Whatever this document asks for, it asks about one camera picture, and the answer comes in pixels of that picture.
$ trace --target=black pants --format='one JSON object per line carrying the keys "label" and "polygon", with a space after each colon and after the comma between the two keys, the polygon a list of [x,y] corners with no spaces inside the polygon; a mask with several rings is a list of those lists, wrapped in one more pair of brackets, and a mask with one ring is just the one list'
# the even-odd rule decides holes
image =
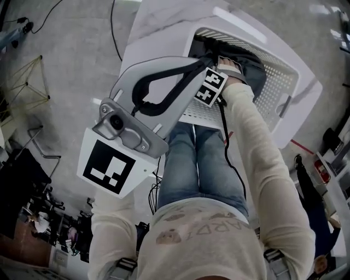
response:
{"label": "black pants", "polygon": [[323,199],[317,190],[314,188],[309,175],[306,172],[304,166],[298,166],[296,168],[297,178],[299,180],[300,188],[304,198],[299,194],[301,204],[305,210],[311,209],[323,203]]}

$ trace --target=white sleeve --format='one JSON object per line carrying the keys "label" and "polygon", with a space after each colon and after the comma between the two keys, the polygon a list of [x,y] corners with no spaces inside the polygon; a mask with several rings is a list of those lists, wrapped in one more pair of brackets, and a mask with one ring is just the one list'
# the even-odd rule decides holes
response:
{"label": "white sleeve", "polygon": [[305,279],[313,264],[315,235],[282,155],[247,93],[252,93],[250,86],[237,83],[223,97],[258,212],[260,238],[285,255],[298,279]]}
{"label": "white sleeve", "polygon": [[90,280],[100,279],[121,258],[136,260],[137,231],[133,221],[133,192],[118,199],[98,190],[92,208],[89,253]]}

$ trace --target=screw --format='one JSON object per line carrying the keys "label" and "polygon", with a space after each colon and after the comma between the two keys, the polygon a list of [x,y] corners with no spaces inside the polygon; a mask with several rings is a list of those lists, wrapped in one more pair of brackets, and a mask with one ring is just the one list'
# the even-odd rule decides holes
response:
{"label": "screw", "polygon": [[103,112],[103,113],[106,113],[107,111],[108,111],[107,106],[103,106],[103,107],[102,107],[102,112]]}

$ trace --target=black strap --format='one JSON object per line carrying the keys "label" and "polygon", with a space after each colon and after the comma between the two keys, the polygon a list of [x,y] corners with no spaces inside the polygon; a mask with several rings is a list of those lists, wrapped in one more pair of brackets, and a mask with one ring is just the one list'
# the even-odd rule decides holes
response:
{"label": "black strap", "polygon": [[[132,91],[132,102],[135,107],[132,111],[134,115],[137,111],[140,111],[144,115],[148,116],[158,116],[164,113],[169,106],[174,102],[174,100],[180,95],[180,93],[188,86],[188,84],[204,69],[206,65],[198,60],[190,65],[169,69],[163,72],[155,73],[143,77],[140,79]],[[182,79],[172,88],[172,90],[167,94],[159,104],[154,104],[151,102],[144,102],[143,99],[149,93],[149,84],[152,81],[171,77],[174,75],[184,74]]]}

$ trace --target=leg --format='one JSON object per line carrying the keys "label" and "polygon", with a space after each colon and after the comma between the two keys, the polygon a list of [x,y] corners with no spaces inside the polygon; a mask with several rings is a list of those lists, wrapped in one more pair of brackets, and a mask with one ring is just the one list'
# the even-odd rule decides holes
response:
{"label": "leg", "polygon": [[194,143],[192,124],[178,122],[168,139],[158,209],[174,201],[201,196]]}
{"label": "leg", "polygon": [[304,208],[313,207],[323,202],[322,197],[314,188],[313,183],[306,172],[304,165],[301,162],[301,156],[298,155],[295,157],[296,162],[296,175],[299,181],[299,185],[304,195]]}
{"label": "leg", "polygon": [[195,130],[200,192],[205,197],[235,207],[247,217],[243,186],[236,172],[226,162],[221,132],[203,126],[195,126]]}

